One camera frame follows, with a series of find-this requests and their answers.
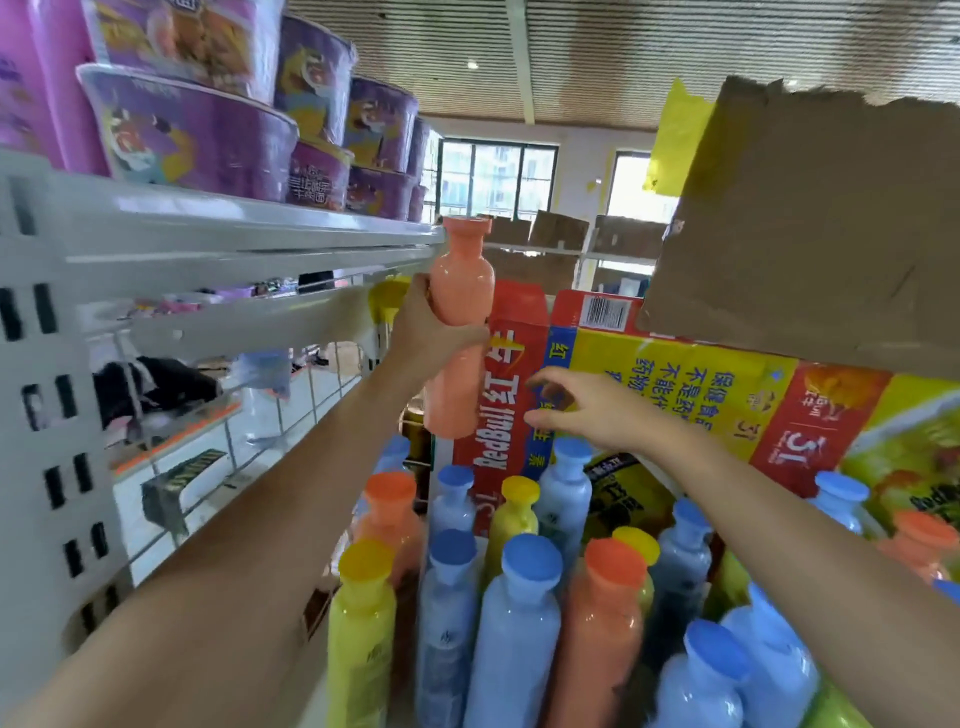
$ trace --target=blue bottle cap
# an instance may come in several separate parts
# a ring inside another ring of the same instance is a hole
[[[706,619],[695,619],[686,628],[684,646],[710,669],[741,683],[750,675],[750,657],[726,627]]]
[[[447,488],[472,488],[473,468],[466,465],[444,465],[437,479]]]
[[[387,447],[380,453],[380,457],[397,460],[406,460],[410,455],[410,440],[403,435],[394,435],[387,443]]]
[[[677,523],[683,522],[684,524],[693,526],[697,530],[703,531],[705,535],[713,530],[713,526],[710,525],[707,517],[704,516],[704,512],[688,497],[682,497],[674,503],[673,518]]]
[[[558,458],[584,465],[593,459],[593,448],[579,437],[558,437],[553,441],[553,453]]]
[[[430,540],[430,560],[434,564],[461,567],[476,558],[477,542],[469,531],[448,528]]]
[[[953,599],[954,602],[960,604],[960,584],[957,584],[953,581],[947,581],[946,579],[935,579],[933,581],[933,586]]]
[[[820,471],[814,476],[813,482],[820,490],[851,503],[862,503],[870,497],[869,487],[837,471]]]
[[[551,589],[560,581],[564,558],[549,539],[521,533],[503,547],[501,565],[508,577]]]

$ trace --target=blue bottle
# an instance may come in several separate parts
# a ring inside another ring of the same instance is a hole
[[[377,473],[393,473],[394,471],[404,471],[403,461],[410,456],[410,438],[403,435],[394,435],[387,442],[387,447],[380,453],[380,459],[376,461],[376,467],[373,468],[373,475]],[[361,496],[353,506],[353,521],[356,522],[361,516],[367,513],[370,508],[367,501]]]
[[[750,606],[730,610],[720,622],[743,644],[753,661],[740,688],[744,722],[750,728],[797,728],[817,689],[813,656],[783,615],[754,583]]]
[[[440,492],[430,503],[430,539],[448,528],[473,531],[477,507],[469,496],[473,470],[464,465],[447,465],[437,473]]]
[[[848,531],[863,535],[863,524],[856,512],[860,503],[870,497],[870,488],[842,473],[820,471],[813,482],[820,491],[807,502],[823,511]]]
[[[420,728],[459,728],[467,704],[480,581],[473,533],[447,529],[430,543],[420,585],[414,709]]]
[[[707,535],[713,528],[694,502],[686,497],[678,500],[673,518],[676,523],[658,538],[660,559],[650,567],[657,590],[640,660],[654,673],[681,650],[686,627],[703,611],[712,561]]]
[[[578,437],[558,437],[553,442],[556,462],[540,476],[540,500],[534,513],[540,535],[553,542],[564,558],[565,581],[580,556],[584,523],[590,509],[593,488],[584,466],[593,459],[593,448]]]
[[[535,728],[560,635],[557,548],[521,533],[503,547],[502,564],[483,597],[464,728]]]
[[[726,627],[696,619],[684,646],[686,654],[663,667],[657,714],[647,728],[740,728],[743,705],[736,689],[750,675],[740,642]]]

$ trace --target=barcode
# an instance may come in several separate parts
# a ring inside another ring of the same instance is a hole
[[[627,327],[630,303],[620,299],[605,299],[602,296],[584,296],[580,326],[602,328],[606,331],[623,331]]]

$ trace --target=purple noodle cup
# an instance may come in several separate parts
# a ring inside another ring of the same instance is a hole
[[[407,174],[418,180],[423,176],[426,150],[430,141],[430,125],[422,116],[414,120],[414,132],[410,137],[410,157],[407,159]]]
[[[93,107],[110,175],[283,202],[293,119],[255,101],[88,63],[77,77]]]
[[[287,202],[343,212],[353,152],[321,141],[301,141],[290,160]]]
[[[344,146],[354,164],[406,172],[410,140],[420,103],[409,91],[354,76]]]
[[[407,214],[407,221],[411,223],[420,222],[423,217],[423,200],[426,197],[426,187],[418,184],[410,191],[410,212]]]
[[[0,147],[63,166],[25,0],[0,2]]]
[[[274,101],[283,0],[82,0],[99,63]]]
[[[391,220],[406,220],[417,181],[399,172],[350,167],[347,211]]]
[[[301,139],[344,143],[356,63],[349,40],[295,15],[283,16],[274,107],[297,122]]]

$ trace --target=product label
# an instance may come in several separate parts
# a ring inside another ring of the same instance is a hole
[[[350,672],[347,695],[348,728],[383,728],[390,698],[390,641],[376,644],[367,662]]]

